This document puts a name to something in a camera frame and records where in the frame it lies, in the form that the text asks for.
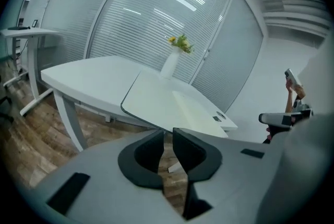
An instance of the hand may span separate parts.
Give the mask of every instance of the hand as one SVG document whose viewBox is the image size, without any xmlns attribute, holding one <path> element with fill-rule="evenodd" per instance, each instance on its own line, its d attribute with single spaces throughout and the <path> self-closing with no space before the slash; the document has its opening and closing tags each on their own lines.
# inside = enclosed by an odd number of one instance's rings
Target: hand
<svg viewBox="0 0 334 224">
<path fill-rule="evenodd" d="M 291 79 L 287 79 L 287 83 L 285 83 L 285 87 L 287 88 L 289 93 L 292 93 L 292 80 Z"/>
<path fill-rule="evenodd" d="M 296 91 L 297 95 L 303 99 L 306 95 L 305 95 L 305 91 L 304 88 L 301 85 L 295 85 L 294 86 L 294 91 Z"/>
</svg>

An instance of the wooden floor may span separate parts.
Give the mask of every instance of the wooden floor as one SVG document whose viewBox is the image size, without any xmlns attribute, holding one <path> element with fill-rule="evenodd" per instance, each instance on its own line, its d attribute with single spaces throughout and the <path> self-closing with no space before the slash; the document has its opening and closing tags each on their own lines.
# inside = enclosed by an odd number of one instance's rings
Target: wooden floor
<svg viewBox="0 0 334 224">
<path fill-rule="evenodd" d="M 13 124 L 0 119 L 1 158 L 15 182 L 32 188 L 47 174 L 77 155 L 78 150 L 65 131 L 53 94 L 45 98 L 24 118 L 19 111 L 32 100 L 29 80 L 22 79 L 12 84 L 5 92 L 3 83 L 13 77 L 11 61 L 0 64 L 0 75 L 2 77 L 0 98 L 7 95 L 13 100 L 11 106 L 5 102 L 0 110 L 9 113 L 15 119 Z M 89 147 L 147 130 L 144 127 L 117 121 L 106 123 L 104 117 L 82 108 L 77 108 L 77 113 Z M 181 214 L 185 202 L 187 175 L 184 171 L 168 173 L 168 167 L 177 162 L 170 134 L 165 136 L 164 148 L 159 164 L 159 174 L 164 182 L 164 194 Z"/>
</svg>

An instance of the white desk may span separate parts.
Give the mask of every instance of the white desk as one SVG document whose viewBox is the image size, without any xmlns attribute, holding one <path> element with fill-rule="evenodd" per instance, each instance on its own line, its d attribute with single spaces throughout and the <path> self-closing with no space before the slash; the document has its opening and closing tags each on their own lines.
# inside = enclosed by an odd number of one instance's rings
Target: white desk
<svg viewBox="0 0 334 224">
<path fill-rule="evenodd" d="M 54 96 L 66 130 L 75 146 L 82 151 L 87 148 L 86 140 L 75 111 L 75 101 L 117 117 L 120 121 L 143 125 L 121 109 L 121 103 L 136 80 L 140 71 L 156 75 L 158 71 L 119 56 L 85 59 L 57 65 L 41 71 L 42 79 L 54 89 Z M 208 112 L 220 111 L 205 96 L 191 85 L 172 78 L 174 90 L 186 93 L 201 103 Z M 237 126 L 228 118 L 219 122 L 224 130 Z"/>
<path fill-rule="evenodd" d="M 7 88 L 9 84 L 19 80 L 23 75 L 29 75 L 30 87 L 34 99 L 29 102 L 21 111 L 20 114 L 25 116 L 26 113 L 39 103 L 44 97 L 52 92 L 52 89 L 48 89 L 46 92 L 39 94 L 37 89 L 35 68 L 37 67 L 37 58 L 35 57 L 35 50 L 38 47 L 38 38 L 47 34 L 57 34 L 57 31 L 41 29 L 41 28 L 30 28 L 25 30 L 1 30 L 0 33 L 7 39 L 7 44 L 11 44 L 12 47 L 12 58 L 14 63 L 14 78 L 4 83 L 4 87 Z M 28 71 L 18 74 L 16 65 L 16 39 L 23 38 L 28 39 L 27 51 L 28 51 Z"/>
<path fill-rule="evenodd" d="M 189 97 L 188 93 L 193 92 L 194 87 L 186 84 L 180 88 L 179 85 L 156 73 L 141 71 L 121 108 L 131 116 L 167 132 L 173 132 L 173 128 L 177 127 L 227 138 L 220 126 L 224 119 L 210 109 L 208 102 L 201 104 Z"/>
</svg>

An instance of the chair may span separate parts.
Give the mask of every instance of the chair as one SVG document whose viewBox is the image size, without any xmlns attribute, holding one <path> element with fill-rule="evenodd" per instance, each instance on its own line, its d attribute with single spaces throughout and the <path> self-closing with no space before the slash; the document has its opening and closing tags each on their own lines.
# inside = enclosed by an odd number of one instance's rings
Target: chair
<svg viewBox="0 0 334 224">
<path fill-rule="evenodd" d="M 11 104 L 11 98 L 5 96 L 5 97 L 3 97 L 3 98 L 0 99 L 0 105 L 1 105 L 4 101 L 6 101 L 6 100 L 8 101 L 9 104 Z M 0 112 L 0 117 L 6 119 L 6 120 L 8 120 L 8 121 L 10 121 L 11 123 L 14 121 L 14 118 L 13 118 L 13 117 L 11 117 L 11 116 L 8 115 L 8 114 L 1 113 L 1 112 Z"/>
</svg>

